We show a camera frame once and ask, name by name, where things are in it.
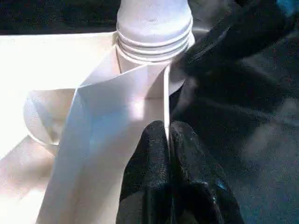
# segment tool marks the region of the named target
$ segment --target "glove finger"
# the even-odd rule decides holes
[[[175,121],[171,124],[171,140],[184,204],[198,222],[243,223],[222,167],[193,129]]]
[[[148,125],[122,181],[118,224],[164,224],[170,217],[170,161],[162,121]]]

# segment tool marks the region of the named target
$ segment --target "black surface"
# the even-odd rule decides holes
[[[223,167],[248,224],[299,223],[298,38],[294,30],[188,78],[170,98],[174,119],[191,125]]]

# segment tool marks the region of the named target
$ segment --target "black rubber glove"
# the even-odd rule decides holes
[[[124,172],[117,224],[243,224],[220,165],[190,126],[148,125]]]
[[[124,171],[117,224],[170,223],[170,161],[162,121],[148,125]]]
[[[186,123],[171,124],[172,170],[178,181],[177,216],[193,215],[209,224],[243,224],[238,202],[222,167]]]

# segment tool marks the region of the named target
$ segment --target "white cardboard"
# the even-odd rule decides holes
[[[115,54],[112,48],[107,61]],[[104,66],[107,61],[76,91],[39,224],[114,223],[123,170],[143,129],[164,120],[166,65],[142,65],[120,74]]]

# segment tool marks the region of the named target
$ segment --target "black glove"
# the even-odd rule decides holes
[[[174,121],[170,130],[171,158],[175,164],[172,170],[179,187],[177,201],[181,204],[176,210],[177,216],[193,214],[199,224],[243,224],[238,202],[222,167],[193,129],[186,123]]]
[[[117,224],[170,223],[170,161],[162,121],[148,125],[124,171]]]
[[[148,125],[130,159],[117,224],[243,224],[220,165],[192,128],[171,125],[169,152],[161,121]]]

